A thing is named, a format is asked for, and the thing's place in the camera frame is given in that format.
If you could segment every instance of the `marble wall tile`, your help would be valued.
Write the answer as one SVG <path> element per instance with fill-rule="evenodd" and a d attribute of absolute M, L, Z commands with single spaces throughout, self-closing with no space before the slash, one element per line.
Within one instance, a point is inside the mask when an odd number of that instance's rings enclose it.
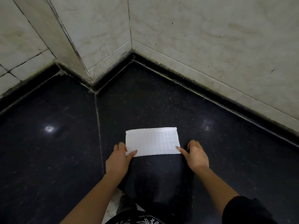
<path fill-rule="evenodd" d="M 91 80 L 57 21 L 47 0 L 14 0 L 57 61 Z"/>
<path fill-rule="evenodd" d="M 299 119 L 299 0 L 128 1 L 133 40 Z"/>
<path fill-rule="evenodd" d="M 20 80 L 18 80 L 15 76 L 10 73 L 7 73 L 0 77 L 0 95 L 4 94 L 9 89 L 16 86 Z"/>
<path fill-rule="evenodd" d="M 7 72 L 6 69 L 0 66 L 0 76 L 4 75 L 6 72 Z"/>
<path fill-rule="evenodd" d="M 153 50 L 152 48 L 149 48 L 135 40 L 132 39 L 132 48 L 139 52 L 140 54 L 143 54 L 144 56 L 151 58 L 152 60 L 161 63 L 170 69 L 200 83 L 201 85 L 208 87 L 217 93 L 230 98 L 234 101 L 236 101 L 238 98 L 240 98 L 243 93 L 241 93 L 238 90 L 235 90 L 227 85 L 225 85 L 222 82 L 219 82 L 191 67 L 188 67 L 185 64 L 182 64 L 168 56 L 165 56 L 164 54 L 157 52 Z"/>
<path fill-rule="evenodd" d="M 7 70 L 47 49 L 13 0 L 1 0 L 0 19 L 0 64 Z"/>
<path fill-rule="evenodd" d="M 127 0 L 51 0 L 89 70 L 130 39 Z"/>
<path fill-rule="evenodd" d="M 24 64 L 11 70 L 11 74 L 23 81 L 52 65 L 54 61 L 55 56 L 53 56 L 51 51 L 47 49 L 41 54 L 26 61 Z"/>
<path fill-rule="evenodd" d="M 98 77 L 100 77 L 102 74 L 104 74 L 106 71 L 109 71 L 110 68 L 114 67 L 114 65 L 119 60 L 124 58 L 131 49 L 132 49 L 132 43 L 131 40 L 129 40 L 121 47 L 119 47 L 117 50 L 115 50 L 113 53 L 111 53 L 109 56 L 105 57 L 96 66 L 88 70 L 92 79 L 95 80 Z"/>
<path fill-rule="evenodd" d="M 249 97 L 247 95 L 242 95 L 238 100 L 237 103 L 244 105 L 253 111 L 256 111 L 269 119 L 282 124 L 295 132 L 299 133 L 299 120 L 286 115 L 285 113 L 282 113 L 252 97 Z"/>

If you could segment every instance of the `speckled floor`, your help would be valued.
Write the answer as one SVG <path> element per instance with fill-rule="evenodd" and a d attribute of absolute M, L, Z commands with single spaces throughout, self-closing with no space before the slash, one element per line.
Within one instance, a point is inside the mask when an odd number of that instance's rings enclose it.
<path fill-rule="evenodd" d="M 131 63 L 97 95 L 58 75 L 0 116 L 0 223 L 59 223 L 103 177 L 126 130 L 156 127 L 177 127 L 181 146 L 200 141 L 213 171 L 279 223 L 299 221 L 296 147 Z M 147 211 L 221 223 L 180 154 L 133 158 L 120 188 Z"/>

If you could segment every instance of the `forearm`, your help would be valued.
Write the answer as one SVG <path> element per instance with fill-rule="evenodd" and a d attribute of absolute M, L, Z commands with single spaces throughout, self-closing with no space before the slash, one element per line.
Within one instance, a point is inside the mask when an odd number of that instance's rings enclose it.
<path fill-rule="evenodd" d="M 227 203 L 239 194 L 208 167 L 197 168 L 195 173 L 204 184 L 215 204 L 216 210 L 222 217 L 223 210 Z"/>
<path fill-rule="evenodd" d="M 103 179 L 65 217 L 61 224 L 102 223 L 108 203 L 120 180 L 105 174 Z"/>

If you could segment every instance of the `white paper towel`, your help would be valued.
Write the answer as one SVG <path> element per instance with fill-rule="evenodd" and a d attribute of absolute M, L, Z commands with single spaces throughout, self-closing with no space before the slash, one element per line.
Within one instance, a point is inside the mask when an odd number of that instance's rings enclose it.
<path fill-rule="evenodd" d="M 176 127 L 136 129 L 126 131 L 126 147 L 129 154 L 138 150 L 137 156 L 180 154 Z"/>

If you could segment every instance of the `finger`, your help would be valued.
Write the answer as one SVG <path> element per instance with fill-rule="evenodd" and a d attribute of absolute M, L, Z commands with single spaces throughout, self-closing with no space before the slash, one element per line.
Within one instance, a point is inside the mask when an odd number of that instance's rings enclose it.
<path fill-rule="evenodd" d="M 125 151 L 125 143 L 120 142 L 120 143 L 118 144 L 118 150 L 124 152 L 124 151 Z"/>
<path fill-rule="evenodd" d="M 192 149 L 193 147 L 196 146 L 196 141 L 195 140 L 191 140 L 188 144 L 188 149 Z"/>
<path fill-rule="evenodd" d="M 114 151 L 118 151 L 118 145 L 114 145 Z"/>
<path fill-rule="evenodd" d="M 127 156 L 127 160 L 130 162 L 131 159 L 137 154 L 137 150 L 130 152 L 130 154 Z"/>
<path fill-rule="evenodd" d="M 187 159 L 187 157 L 189 156 L 189 153 L 186 150 L 184 150 L 183 148 L 178 147 L 178 146 L 176 146 L 176 149 L 179 150 L 180 153 L 182 153 L 183 156 L 185 156 L 185 158 Z"/>

